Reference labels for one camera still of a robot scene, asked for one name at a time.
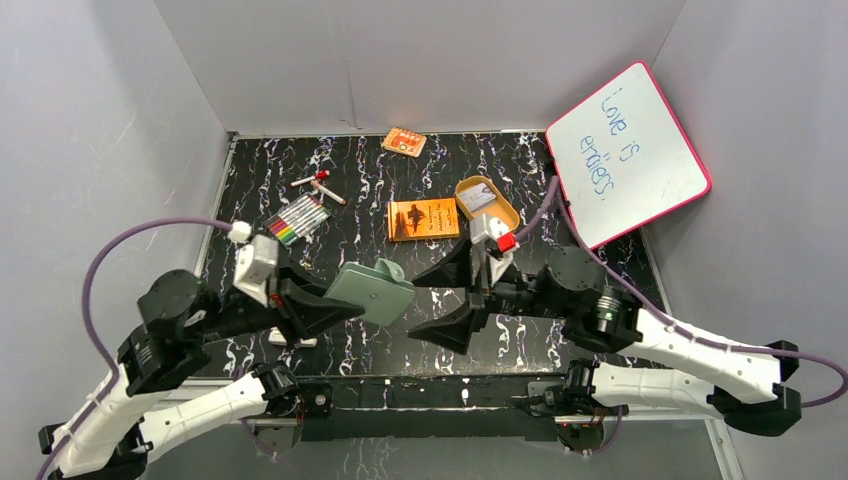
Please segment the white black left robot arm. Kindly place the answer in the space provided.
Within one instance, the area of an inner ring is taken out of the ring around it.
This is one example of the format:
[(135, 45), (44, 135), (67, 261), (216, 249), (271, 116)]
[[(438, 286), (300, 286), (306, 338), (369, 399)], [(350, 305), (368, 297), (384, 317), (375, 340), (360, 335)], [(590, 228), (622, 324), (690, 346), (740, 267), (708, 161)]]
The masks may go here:
[(160, 402), (209, 363), (209, 343), (273, 328), (303, 343), (363, 313), (326, 292), (299, 268), (257, 259), (251, 247), (224, 294), (188, 271), (164, 273), (138, 299), (142, 322), (108, 357), (106, 378), (71, 419), (40, 430), (39, 477), (135, 479), (174, 447), (232, 421), (292, 413), (300, 388), (280, 361), (251, 366), (178, 406)]

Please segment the tan oval tray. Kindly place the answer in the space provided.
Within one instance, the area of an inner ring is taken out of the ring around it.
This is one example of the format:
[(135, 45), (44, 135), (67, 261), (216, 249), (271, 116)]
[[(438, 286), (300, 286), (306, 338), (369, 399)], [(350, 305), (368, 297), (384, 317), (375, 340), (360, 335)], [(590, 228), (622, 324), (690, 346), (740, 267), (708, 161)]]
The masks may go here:
[(489, 214), (502, 220), (511, 231), (516, 231), (520, 224), (517, 211), (487, 177), (476, 175), (461, 180), (455, 187), (454, 198), (469, 222)]

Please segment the mint green card holder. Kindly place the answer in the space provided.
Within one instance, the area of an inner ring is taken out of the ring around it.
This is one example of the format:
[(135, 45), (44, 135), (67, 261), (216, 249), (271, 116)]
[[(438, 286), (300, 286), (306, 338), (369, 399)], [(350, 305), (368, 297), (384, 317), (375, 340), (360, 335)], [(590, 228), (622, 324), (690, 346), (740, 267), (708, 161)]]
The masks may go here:
[(346, 262), (325, 296), (358, 305), (364, 322), (388, 326), (403, 316), (415, 299), (415, 287), (401, 266), (380, 258), (372, 267)]

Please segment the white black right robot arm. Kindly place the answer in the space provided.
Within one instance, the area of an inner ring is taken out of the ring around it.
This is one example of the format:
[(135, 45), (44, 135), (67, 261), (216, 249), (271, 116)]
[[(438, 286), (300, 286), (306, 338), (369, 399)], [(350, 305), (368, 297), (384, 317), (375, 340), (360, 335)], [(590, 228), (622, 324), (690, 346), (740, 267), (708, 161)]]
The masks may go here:
[(752, 435), (777, 437), (802, 416), (800, 394), (785, 384), (797, 368), (772, 348), (748, 353), (695, 328), (664, 323), (606, 281), (581, 248), (556, 249), (536, 274), (521, 272), (509, 239), (462, 239), (415, 277), (422, 288), (463, 289), (465, 302), (414, 327), (413, 339), (458, 354), (493, 315), (561, 322), (564, 339), (589, 352), (558, 384), (530, 387), (522, 407), (538, 416), (591, 414), (632, 405), (676, 408), (724, 421)]

